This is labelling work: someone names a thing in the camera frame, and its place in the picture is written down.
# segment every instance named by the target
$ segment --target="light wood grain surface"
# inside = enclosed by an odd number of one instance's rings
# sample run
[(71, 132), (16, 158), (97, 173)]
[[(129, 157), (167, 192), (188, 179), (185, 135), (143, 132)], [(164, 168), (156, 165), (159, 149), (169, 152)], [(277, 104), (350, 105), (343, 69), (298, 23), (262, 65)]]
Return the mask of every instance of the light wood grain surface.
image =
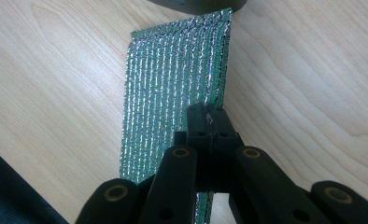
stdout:
[[(119, 173), (130, 33), (189, 17), (146, 0), (0, 0), (0, 155), (69, 222)], [(299, 186), (368, 199), (368, 1), (248, 0), (224, 107)], [(218, 201), (212, 222), (231, 222)]]

